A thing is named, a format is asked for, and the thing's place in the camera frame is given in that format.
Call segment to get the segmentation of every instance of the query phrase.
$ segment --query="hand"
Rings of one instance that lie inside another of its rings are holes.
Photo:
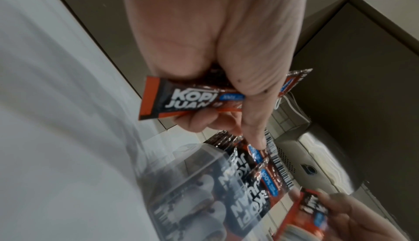
[[[264,149],[264,129],[291,65],[305,0],[125,0],[151,71],[170,79],[201,76],[218,62],[246,95],[241,114],[207,108],[175,119],[182,128],[241,134]]]
[[[289,195],[293,201],[299,198],[295,190]],[[394,225],[352,196],[321,193],[319,200],[331,211],[325,241],[407,240]]]

